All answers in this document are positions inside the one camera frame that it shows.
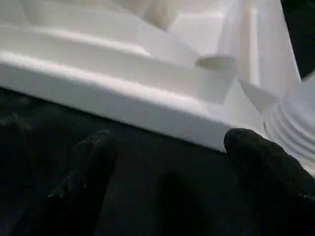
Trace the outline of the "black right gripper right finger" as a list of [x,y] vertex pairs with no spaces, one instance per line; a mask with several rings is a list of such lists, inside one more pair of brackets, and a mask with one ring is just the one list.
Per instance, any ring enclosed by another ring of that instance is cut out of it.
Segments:
[[233,128],[224,137],[262,236],[315,234],[315,179],[278,144],[252,130]]

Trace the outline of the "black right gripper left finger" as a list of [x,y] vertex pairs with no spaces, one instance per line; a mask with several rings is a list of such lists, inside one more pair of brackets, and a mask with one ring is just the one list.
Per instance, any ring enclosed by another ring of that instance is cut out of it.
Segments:
[[116,136],[99,130],[80,141],[72,163],[13,228],[15,236],[90,236],[118,159]]

